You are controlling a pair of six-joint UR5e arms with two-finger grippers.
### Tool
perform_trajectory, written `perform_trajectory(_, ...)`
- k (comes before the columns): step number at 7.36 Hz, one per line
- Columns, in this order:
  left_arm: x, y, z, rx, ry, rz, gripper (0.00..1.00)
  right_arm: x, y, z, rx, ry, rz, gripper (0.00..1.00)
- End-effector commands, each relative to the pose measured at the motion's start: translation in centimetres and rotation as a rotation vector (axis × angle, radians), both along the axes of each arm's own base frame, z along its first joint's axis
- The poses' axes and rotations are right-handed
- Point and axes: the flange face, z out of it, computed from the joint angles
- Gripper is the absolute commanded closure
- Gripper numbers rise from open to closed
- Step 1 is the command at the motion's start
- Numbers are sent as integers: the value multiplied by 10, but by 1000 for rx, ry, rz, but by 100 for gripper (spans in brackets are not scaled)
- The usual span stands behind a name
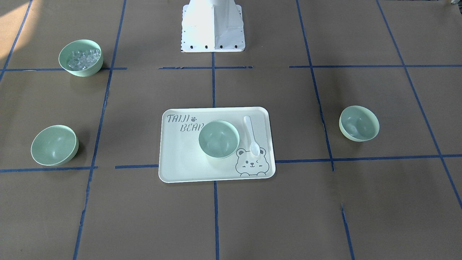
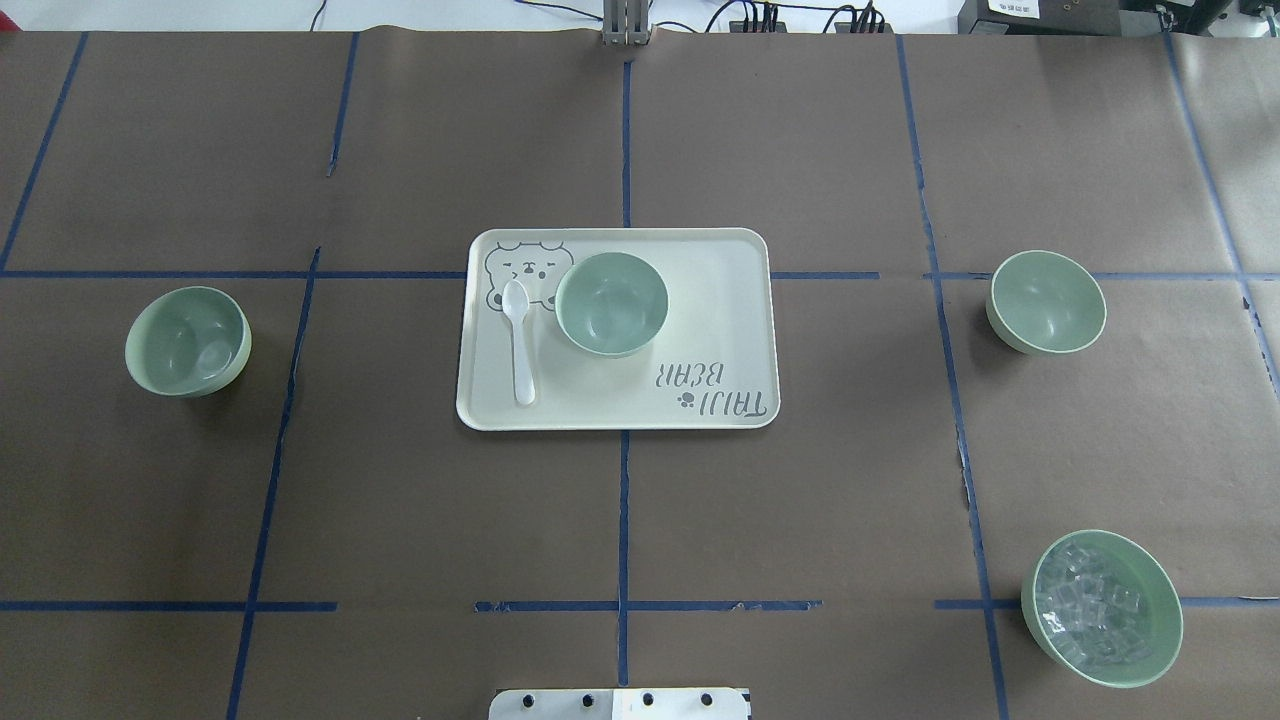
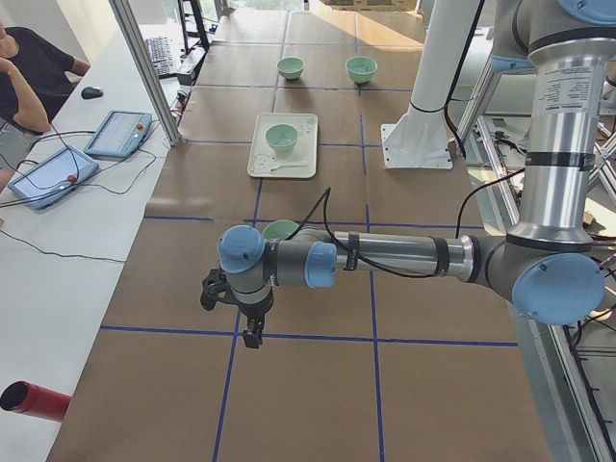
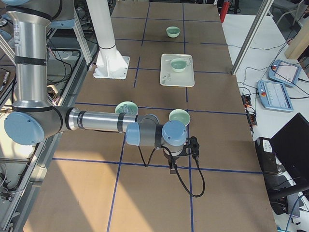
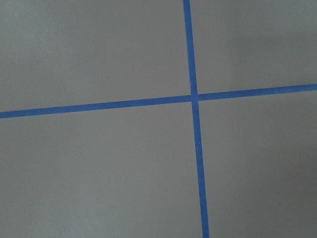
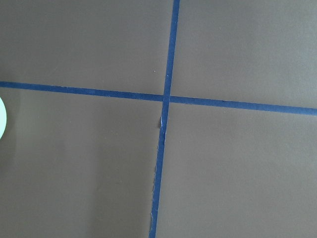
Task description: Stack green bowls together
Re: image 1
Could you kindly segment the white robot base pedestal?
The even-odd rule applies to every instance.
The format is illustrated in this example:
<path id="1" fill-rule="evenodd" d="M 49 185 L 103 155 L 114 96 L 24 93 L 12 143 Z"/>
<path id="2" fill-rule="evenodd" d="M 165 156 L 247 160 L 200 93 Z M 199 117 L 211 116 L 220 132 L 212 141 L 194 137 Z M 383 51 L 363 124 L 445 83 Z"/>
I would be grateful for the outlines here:
<path id="1" fill-rule="evenodd" d="M 242 52 L 245 48 L 243 12 L 234 0 L 190 0 L 183 6 L 181 52 Z"/>

